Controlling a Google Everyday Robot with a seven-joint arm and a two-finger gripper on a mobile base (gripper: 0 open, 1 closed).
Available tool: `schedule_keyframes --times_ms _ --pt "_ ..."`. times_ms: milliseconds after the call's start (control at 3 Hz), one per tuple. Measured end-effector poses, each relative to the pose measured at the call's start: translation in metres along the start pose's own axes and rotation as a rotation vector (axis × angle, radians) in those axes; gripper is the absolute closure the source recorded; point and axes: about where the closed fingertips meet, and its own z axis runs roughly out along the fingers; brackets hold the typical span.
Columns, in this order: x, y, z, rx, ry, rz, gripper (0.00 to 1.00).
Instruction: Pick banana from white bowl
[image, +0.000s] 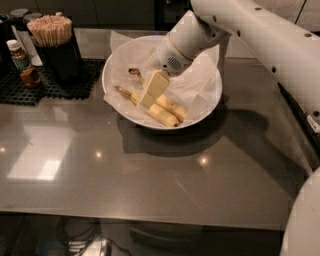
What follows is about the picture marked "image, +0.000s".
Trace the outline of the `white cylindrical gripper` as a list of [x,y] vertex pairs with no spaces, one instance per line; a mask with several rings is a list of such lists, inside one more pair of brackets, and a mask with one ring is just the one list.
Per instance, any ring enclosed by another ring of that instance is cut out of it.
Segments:
[[146,62],[149,68],[157,71],[154,71],[149,79],[138,106],[149,109],[169,86],[170,76],[181,75],[192,62],[193,60],[187,58],[177,47],[172,36],[167,34]]

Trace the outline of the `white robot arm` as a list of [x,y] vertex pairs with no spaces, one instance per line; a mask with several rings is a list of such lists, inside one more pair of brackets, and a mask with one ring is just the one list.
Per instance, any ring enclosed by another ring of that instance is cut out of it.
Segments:
[[[320,38],[253,0],[191,0],[147,64],[178,76],[203,50],[235,36],[320,127]],[[320,168],[305,181],[285,229],[280,256],[320,256]]]

